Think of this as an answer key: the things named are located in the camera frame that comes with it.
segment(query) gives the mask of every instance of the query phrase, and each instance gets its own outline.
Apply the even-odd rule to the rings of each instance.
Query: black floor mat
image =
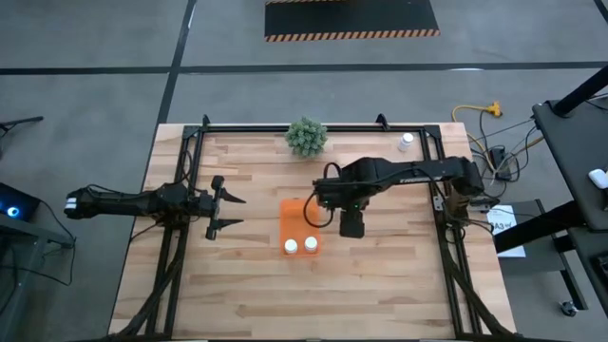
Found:
[[[267,42],[434,37],[429,0],[286,0],[266,3]]]

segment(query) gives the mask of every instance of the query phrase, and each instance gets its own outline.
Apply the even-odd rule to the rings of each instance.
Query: green plant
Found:
[[[323,145],[327,141],[327,127],[308,118],[302,118],[289,126],[285,140],[294,154],[311,158],[323,152]]]

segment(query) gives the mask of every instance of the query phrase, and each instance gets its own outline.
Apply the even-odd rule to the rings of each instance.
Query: blue light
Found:
[[[10,218],[16,218],[19,215],[19,208],[11,207],[7,210]]]

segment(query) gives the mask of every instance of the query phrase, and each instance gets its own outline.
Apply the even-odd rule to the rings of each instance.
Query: yellow and black striped tape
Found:
[[[413,38],[413,37],[437,37],[441,34],[438,29],[399,29],[380,31],[355,31],[355,32],[324,32],[324,33],[301,33],[301,34],[278,34],[266,36],[266,42],[303,42],[318,40],[340,40],[340,39],[376,39],[376,38]]]
[[[297,3],[297,2],[331,2],[331,1],[347,1],[347,0],[276,0],[276,1],[266,1],[266,5],[291,4],[291,3]]]

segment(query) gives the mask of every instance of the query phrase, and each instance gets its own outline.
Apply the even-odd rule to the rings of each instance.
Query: white paper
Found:
[[[494,235],[517,225],[515,215],[513,215],[513,207],[510,205],[495,205],[487,212],[487,221],[494,226]],[[498,257],[525,257],[525,250],[523,246],[515,247],[499,253]]]

